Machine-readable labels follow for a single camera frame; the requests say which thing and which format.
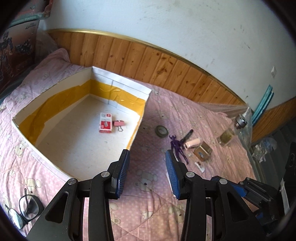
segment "pink quilt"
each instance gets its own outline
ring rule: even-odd
[[[20,138],[11,120],[44,90],[83,68],[71,64],[67,51],[59,49],[31,71],[0,106],[0,200],[4,210],[7,211],[6,205],[19,212],[18,201],[25,188],[39,196],[47,206],[70,178],[41,160]],[[202,168],[197,167],[197,157],[192,152],[186,152],[189,160],[187,168],[201,177],[210,179],[219,175],[234,182],[246,176],[255,177],[238,138],[224,148],[216,140],[230,119],[168,90],[144,85],[153,91],[131,148],[124,192],[119,200],[109,201],[113,234],[115,240],[120,241],[177,241],[182,231],[186,202],[179,202],[172,195],[164,162],[170,139],[160,138],[154,133],[157,125],[165,126],[170,135],[176,135],[178,139],[193,129],[192,138],[198,137],[211,146],[211,158],[200,162]],[[88,200],[85,204],[85,224],[87,210]],[[21,232],[26,235],[33,224],[34,221],[30,222]],[[210,240],[210,220],[207,230]],[[87,225],[83,227],[83,239],[88,240]]]

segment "brown box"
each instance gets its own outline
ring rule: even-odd
[[[207,160],[211,153],[212,153],[211,147],[204,141],[194,150],[194,154],[198,157],[199,160],[205,161]]]

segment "open box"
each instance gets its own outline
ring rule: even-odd
[[[130,149],[151,90],[117,74],[86,68],[30,102],[12,123],[46,162],[79,180],[93,178]],[[99,132],[100,113],[123,120],[119,132]]]

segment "glass jar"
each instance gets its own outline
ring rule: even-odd
[[[242,128],[246,126],[247,122],[242,115],[238,115],[231,124],[224,130],[224,132],[217,138],[221,146],[226,146],[233,138],[240,133]]]

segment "white wall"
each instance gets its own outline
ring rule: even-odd
[[[155,44],[208,71],[253,109],[268,84],[275,93],[269,108],[296,96],[295,44],[259,0],[55,0],[51,17],[40,25]]]

